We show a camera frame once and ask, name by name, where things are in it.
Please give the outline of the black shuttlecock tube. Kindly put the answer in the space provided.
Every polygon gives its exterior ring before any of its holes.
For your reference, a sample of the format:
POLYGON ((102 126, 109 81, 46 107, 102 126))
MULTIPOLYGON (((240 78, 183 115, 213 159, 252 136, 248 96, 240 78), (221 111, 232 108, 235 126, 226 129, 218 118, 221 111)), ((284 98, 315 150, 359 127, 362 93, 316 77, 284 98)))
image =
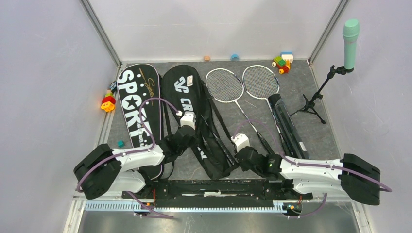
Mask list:
POLYGON ((268 102, 280 133, 285 154, 293 158, 310 159, 306 146, 298 134, 281 95, 276 93, 269 96, 268 102))

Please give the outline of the black crossway racket bag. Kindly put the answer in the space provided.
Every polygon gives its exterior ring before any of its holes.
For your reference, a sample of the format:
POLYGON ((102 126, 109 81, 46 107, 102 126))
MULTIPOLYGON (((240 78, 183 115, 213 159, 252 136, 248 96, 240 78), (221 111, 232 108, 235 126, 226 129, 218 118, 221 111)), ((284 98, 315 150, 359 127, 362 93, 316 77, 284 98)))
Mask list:
POLYGON ((196 141, 191 150, 210 179, 226 178, 238 168, 234 156, 220 139, 213 117, 217 116, 227 137, 230 133, 194 67, 176 65, 169 69, 161 78, 161 94, 183 114, 194 114, 196 141))

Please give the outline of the white frame racket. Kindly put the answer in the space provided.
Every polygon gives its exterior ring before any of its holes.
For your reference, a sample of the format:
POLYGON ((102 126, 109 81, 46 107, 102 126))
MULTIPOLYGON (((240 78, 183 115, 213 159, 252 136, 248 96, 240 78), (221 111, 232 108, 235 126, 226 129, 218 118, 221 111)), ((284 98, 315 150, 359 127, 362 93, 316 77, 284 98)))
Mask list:
POLYGON ((218 102, 235 103, 242 114, 249 120, 249 117, 238 104, 244 92, 240 78, 232 71, 225 68, 216 68, 206 75, 206 87, 210 95, 218 102))

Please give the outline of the black sport racket bag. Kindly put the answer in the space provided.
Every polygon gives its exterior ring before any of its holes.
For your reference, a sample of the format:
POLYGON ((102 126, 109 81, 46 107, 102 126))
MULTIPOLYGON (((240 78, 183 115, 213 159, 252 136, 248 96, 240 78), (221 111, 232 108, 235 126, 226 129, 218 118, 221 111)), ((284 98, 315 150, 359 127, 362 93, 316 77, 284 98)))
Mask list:
POLYGON ((117 78, 117 91, 133 148, 150 146, 164 136, 163 107, 160 97, 160 76, 153 65, 134 64, 126 67, 117 78))

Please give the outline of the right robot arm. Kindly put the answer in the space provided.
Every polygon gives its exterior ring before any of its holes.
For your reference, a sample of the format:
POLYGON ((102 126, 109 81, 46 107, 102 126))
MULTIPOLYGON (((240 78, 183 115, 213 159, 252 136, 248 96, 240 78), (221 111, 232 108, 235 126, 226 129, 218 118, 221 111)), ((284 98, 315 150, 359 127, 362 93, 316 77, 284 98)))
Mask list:
POLYGON ((251 170, 269 181, 282 181, 280 190, 287 198, 333 193, 366 205, 380 204, 380 169, 351 153, 342 159, 305 160, 278 154, 265 156, 247 146, 235 157, 242 170, 251 170))

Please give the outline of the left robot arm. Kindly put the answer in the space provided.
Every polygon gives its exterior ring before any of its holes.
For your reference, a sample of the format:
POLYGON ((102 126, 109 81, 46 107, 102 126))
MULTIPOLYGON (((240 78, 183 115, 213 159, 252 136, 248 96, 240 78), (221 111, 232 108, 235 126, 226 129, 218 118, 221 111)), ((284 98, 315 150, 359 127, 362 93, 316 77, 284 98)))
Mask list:
POLYGON ((183 126, 175 134, 156 141, 153 148, 112 149, 107 143, 100 144, 73 170, 78 192, 83 192, 88 200, 106 192, 122 191, 146 198, 151 195, 153 185, 140 172, 141 168, 175 161, 196 139, 195 130, 183 126))

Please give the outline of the teal cube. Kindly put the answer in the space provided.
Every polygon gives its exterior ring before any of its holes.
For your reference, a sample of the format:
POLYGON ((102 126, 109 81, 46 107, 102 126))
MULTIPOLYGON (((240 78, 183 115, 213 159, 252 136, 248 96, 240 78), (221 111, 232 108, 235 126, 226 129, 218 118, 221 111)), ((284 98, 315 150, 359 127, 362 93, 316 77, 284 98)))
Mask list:
POLYGON ((119 148, 122 148, 122 147, 125 146, 125 142, 124 142, 123 140, 119 140, 119 141, 117 142, 117 146, 118 146, 119 148))

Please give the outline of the black white shaft racket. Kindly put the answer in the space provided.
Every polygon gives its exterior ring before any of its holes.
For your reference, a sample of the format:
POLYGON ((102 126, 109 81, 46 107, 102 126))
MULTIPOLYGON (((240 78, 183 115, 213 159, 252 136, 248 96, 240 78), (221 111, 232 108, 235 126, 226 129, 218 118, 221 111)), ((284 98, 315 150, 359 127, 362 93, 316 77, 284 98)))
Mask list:
POLYGON ((276 122, 276 118, 268 100, 269 96, 272 94, 278 94, 280 90, 279 81, 275 74, 265 66, 252 65, 243 71, 240 82, 243 85, 244 90, 251 97, 266 101, 280 135, 281 133, 278 123, 276 122))

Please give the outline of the black microphone tripod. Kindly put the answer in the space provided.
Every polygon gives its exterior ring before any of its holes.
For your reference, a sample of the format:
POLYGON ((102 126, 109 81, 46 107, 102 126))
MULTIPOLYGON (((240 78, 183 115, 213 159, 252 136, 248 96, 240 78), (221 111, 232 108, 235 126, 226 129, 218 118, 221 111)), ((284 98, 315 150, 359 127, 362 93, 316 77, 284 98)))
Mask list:
POLYGON ((318 89, 318 91, 313 94, 313 96, 311 97, 310 100, 308 100, 308 98, 305 96, 305 94, 303 94, 303 98, 305 99, 305 105, 301 109, 298 109, 297 111, 290 114, 290 116, 293 116, 298 112, 313 114, 313 115, 316 115, 319 118, 319 120, 322 124, 326 124, 326 121, 319 115, 319 113, 314 108, 315 101, 317 99, 321 100, 323 98, 323 94, 321 94, 321 92, 322 92, 323 88, 326 86, 326 84, 328 83, 328 81, 331 80, 335 76, 335 74, 345 75, 345 74, 351 73, 353 71, 354 71, 354 68, 347 69, 344 66, 335 68, 335 66, 332 65, 329 69, 329 73, 326 76, 326 80, 323 82, 323 84, 318 89))

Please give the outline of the red yellow toy blocks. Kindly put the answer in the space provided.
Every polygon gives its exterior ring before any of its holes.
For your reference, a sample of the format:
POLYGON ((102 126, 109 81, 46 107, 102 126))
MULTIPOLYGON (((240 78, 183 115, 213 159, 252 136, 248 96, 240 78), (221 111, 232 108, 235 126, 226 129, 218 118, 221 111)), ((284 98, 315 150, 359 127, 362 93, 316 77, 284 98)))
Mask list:
POLYGON ((111 112, 115 109, 116 100, 111 90, 107 90, 105 97, 102 99, 101 109, 111 112))

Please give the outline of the blue cylinder block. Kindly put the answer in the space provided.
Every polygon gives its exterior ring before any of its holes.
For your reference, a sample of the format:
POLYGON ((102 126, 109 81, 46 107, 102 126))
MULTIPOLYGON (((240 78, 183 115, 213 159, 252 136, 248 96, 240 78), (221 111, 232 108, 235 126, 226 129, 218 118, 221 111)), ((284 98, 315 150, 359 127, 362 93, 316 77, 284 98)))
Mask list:
POLYGON ((240 58, 237 54, 232 54, 230 57, 230 61, 239 61, 240 58))

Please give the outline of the green blue blocks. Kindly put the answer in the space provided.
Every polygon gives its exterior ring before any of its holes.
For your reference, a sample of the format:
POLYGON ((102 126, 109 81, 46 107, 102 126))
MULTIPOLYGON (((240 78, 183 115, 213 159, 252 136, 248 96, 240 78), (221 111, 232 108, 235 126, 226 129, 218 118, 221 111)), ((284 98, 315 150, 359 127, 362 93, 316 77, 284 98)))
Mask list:
POLYGON ((281 52, 279 56, 273 59, 271 65, 272 67, 278 68, 279 74, 285 74, 290 71, 293 61, 294 57, 292 52, 281 52))

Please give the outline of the green microphone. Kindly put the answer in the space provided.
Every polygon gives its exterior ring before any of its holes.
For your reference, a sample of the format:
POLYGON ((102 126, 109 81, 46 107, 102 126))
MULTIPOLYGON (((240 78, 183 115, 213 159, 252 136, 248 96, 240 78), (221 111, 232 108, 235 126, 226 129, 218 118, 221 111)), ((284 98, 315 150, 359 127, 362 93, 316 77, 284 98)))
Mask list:
POLYGON ((359 34, 359 21, 357 19, 347 20, 343 26, 344 68, 347 70, 354 69, 359 34))

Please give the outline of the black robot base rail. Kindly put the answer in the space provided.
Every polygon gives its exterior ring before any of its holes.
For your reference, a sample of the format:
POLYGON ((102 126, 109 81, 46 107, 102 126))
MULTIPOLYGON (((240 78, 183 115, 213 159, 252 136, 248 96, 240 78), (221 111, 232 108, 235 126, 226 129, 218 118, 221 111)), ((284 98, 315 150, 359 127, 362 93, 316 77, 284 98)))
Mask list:
POLYGON ((167 180, 145 186, 135 196, 153 199, 156 207, 246 208, 271 207, 274 200, 311 200, 313 194, 300 194, 287 181, 246 180, 167 180))

